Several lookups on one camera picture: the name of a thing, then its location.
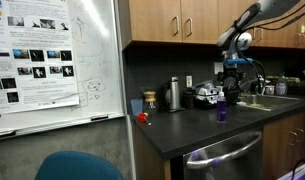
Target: gray backsplash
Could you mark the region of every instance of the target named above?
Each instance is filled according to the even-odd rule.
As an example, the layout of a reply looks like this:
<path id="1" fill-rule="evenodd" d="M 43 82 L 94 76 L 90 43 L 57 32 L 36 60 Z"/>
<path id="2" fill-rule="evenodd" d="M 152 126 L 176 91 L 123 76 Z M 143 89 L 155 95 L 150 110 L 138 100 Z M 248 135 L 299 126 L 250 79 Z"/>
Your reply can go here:
<path id="1" fill-rule="evenodd" d="M 251 47 L 244 54 L 260 61 L 266 75 L 279 75 L 297 64 L 304 50 Z M 171 77 L 179 78 L 180 90 L 185 88 L 186 75 L 192 75 L 193 84 L 204 80 L 216 82 L 214 62 L 222 62 L 221 51 L 216 46 L 178 44 L 134 44 L 124 50 L 126 99 L 143 97 L 144 88 L 157 91 L 157 100 L 163 100 L 162 87 Z M 249 65 L 239 65 L 239 70 L 254 76 Z"/>

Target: stainless steel dishwasher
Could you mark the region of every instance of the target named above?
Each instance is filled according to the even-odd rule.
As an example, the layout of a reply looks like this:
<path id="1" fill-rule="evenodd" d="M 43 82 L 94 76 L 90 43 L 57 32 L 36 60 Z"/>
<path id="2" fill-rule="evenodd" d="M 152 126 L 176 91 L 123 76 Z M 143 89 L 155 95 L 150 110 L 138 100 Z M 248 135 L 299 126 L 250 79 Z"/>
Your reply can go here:
<path id="1" fill-rule="evenodd" d="M 174 180 L 261 180 L 262 130 L 251 130 L 171 160 Z"/>

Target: poster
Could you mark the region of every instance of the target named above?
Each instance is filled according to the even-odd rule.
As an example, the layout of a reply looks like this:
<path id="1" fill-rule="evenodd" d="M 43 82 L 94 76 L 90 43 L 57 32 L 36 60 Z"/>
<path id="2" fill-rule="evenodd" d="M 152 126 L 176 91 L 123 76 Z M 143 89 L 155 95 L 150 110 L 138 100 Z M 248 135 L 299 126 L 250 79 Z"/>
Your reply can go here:
<path id="1" fill-rule="evenodd" d="M 0 112 L 79 104 L 66 0 L 0 0 Z"/>

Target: kitchen counter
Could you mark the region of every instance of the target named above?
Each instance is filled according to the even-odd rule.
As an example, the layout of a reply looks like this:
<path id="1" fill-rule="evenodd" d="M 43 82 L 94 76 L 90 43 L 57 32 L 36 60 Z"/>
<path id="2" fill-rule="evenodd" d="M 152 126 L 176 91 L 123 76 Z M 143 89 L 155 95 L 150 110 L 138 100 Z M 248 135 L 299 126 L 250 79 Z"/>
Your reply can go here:
<path id="1" fill-rule="evenodd" d="M 169 160 L 305 109 L 305 97 L 298 98 L 302 101 L 273 111 L 228 106 L 225 123 L 216 121 L 216 109 L 194 108 L 152 115 L 150 126 L 135 124 L 159 156 Z"/>

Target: teal chair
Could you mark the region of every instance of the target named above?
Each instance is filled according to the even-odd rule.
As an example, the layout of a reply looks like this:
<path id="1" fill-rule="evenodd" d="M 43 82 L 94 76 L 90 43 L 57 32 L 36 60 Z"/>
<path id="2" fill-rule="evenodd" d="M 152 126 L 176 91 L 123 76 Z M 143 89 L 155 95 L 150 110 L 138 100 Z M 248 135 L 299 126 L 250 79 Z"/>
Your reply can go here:
<path id="1" fill-rule="evenodd" d="M 60 151 L 41 164 L 35 180 L 123 180 L 110 162 L 92 154 Z"/>

